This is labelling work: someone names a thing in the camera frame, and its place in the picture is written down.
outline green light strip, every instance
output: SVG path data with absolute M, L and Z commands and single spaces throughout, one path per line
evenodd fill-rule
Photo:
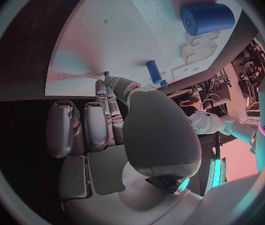
M 212 186 L 211 186 L 212 188 L 219 185 L 220 170 L 221 170 L 221 160 L 217 159 L 215 160 L 215 165 L 214 165 L 214 176 L 213 176 L 213 181 L 212 181 Z

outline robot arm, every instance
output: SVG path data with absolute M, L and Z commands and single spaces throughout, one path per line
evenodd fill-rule
M 218 117 L 209 112 L 197 111 L 189 117 L 196 134 L 214 134 L 219 131 L 225 135 L 233 135 L 251 147 L 251 152 L 256 151 L 257 129 L 239 123 L 228 116 Z

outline teal light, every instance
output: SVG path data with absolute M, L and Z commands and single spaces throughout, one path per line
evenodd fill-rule
M 181 183 L 181 185 L 179 185 L 179 187 L 178 187 L 178 191 L 181 192 L 181 191 L 185 190 L 186 187 L 188 186 L 189 181 L 190 181 L 190 178 L 187 178 L 186 180 L 184 180 L 184 181 Z
M 212 181 L 212 188 L 219 185 L 220 181 L 220 170 L 221 170 L 221 160 L 217 159 L 214 163 L 214 175 Z

